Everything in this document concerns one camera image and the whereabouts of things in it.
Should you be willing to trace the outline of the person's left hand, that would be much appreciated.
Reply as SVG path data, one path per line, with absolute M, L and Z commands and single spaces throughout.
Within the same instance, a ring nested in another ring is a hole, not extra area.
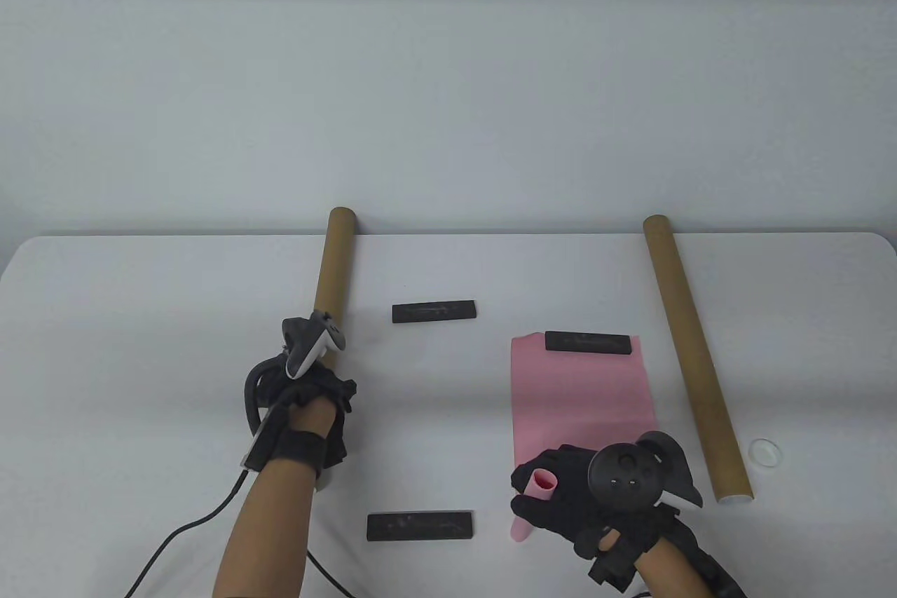
M 350 400 L 356 392 L 355 381 L 344 381 L 322 365 L 314 365 L 297 382 L 286 386 L 269 408 L 285 418 L 269 459 L 304 464 L 317 476 L 342 463 L 348 455 L 343 438 L 345 416 L 352 411 Z M 328 400 L 334 406 L 334 422 L 327 434 L 321 437 L 308 429 L 289 428 L 289 408 L 303 408 L 318 399 Z

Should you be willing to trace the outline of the person's right hand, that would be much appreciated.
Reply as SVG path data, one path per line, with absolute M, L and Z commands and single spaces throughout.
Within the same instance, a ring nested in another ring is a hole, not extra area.
M 676 520 L 672 508 L 622 512 L 599 504 L 587 483 L 595 456 L 565 444 L 519 464 L 512 472 L 513 514 L 570 541 L 577 556 L 593 562 L 590 576 L 598 584 L 625 592 L 641 578 L 642 596 L 711 596 L 685 553 L 666 537 Z

